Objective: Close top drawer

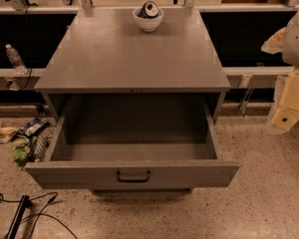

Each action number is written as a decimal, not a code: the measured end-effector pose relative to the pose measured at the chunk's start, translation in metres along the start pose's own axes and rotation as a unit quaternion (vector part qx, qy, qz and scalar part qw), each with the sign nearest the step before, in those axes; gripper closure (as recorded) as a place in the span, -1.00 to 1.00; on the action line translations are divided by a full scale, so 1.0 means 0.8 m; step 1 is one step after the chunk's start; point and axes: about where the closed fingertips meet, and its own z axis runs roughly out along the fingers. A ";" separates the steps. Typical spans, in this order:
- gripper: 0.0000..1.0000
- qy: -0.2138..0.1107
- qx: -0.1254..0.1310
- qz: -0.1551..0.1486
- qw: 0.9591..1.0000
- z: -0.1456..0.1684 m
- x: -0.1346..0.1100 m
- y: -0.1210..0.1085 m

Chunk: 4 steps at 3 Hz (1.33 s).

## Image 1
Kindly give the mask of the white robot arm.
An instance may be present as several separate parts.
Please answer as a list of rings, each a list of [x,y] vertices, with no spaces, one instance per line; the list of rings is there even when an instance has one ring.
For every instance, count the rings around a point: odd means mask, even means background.
[[[294,68],[287,77],[277,78],[274,105],[265,125],[269,133],[281,134],[299,120],[299,10],[286,27],[263,43],[261,51],[267,54],[281,53],[282,60]]]

